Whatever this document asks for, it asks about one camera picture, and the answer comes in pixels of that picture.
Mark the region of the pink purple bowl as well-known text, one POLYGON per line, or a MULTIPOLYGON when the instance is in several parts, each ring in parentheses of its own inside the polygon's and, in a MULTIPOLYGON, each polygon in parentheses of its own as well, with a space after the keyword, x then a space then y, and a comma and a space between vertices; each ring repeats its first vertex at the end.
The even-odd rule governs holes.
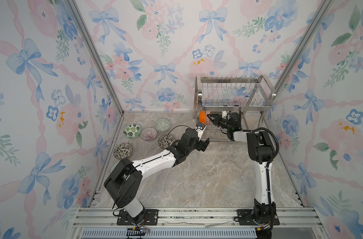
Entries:
POLYGON ((205 118, 208 120, 208 121, 210 121, 210 119, 209 119, 209 116, 208 115, 210 115, 210 111, 205 111, 205 118))

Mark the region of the orange white bowl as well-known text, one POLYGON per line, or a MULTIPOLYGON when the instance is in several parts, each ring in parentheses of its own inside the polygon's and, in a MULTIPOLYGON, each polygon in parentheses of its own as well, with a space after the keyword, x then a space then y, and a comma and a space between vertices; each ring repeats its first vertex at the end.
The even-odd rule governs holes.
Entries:
POLYGON ((205 111, 200 111, 199 122, 206 124, 205 111))

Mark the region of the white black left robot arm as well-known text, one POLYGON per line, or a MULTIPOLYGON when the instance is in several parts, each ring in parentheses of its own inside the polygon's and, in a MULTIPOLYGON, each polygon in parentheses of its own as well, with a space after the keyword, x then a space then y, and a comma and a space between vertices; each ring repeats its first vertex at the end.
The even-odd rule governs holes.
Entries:
POLYGON ((142 180, 183 163, 194 150, 204 152, 209 145, 209 139, 201 139, 205 128, 206 124, 199 123, 195 129, 186 129, 180 140, 156 155, 134 161, 120 160, 104 182, 114 206, 124 209, 132 219, 142 220, 146 209, 136 197, 142 180))

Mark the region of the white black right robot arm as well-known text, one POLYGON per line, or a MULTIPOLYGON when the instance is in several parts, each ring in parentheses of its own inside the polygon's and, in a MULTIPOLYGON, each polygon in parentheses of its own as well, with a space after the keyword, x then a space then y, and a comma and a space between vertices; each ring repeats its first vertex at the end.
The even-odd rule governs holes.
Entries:
POLYGON ((238 217, 238 222, 252 219, 262 228, 273 228, 277 217, 272 193, 272 162, 279 152, 279 144, 273 133, 264 127, 243 129, 241 115, 230 113, 228 118, 219 114, 208 114, 210 123, 225 129, 229 140, 245 142, 249 158, 254 162, 256 194, 252 216, 238 217))

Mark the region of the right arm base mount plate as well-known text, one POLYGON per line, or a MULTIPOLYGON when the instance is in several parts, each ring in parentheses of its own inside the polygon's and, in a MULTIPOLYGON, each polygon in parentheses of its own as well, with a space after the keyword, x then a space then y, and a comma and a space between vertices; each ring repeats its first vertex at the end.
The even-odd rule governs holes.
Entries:
POLYGON ((241 226, 263 226, 270 222, 270 216, 262 216, 262 221, 256 221, 253 209, 238 209, 236 214, 234 221, 238 222, 241 226))

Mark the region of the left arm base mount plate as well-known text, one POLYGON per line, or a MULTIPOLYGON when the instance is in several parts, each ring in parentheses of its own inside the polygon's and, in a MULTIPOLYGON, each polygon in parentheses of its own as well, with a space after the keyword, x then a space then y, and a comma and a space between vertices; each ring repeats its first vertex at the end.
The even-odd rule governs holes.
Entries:
POLYGON ((131 217, 125 210, 120 210, 117 219, 118 226, 156 226, 159 218, 158 209, 145 209, 136 217, 131 217))

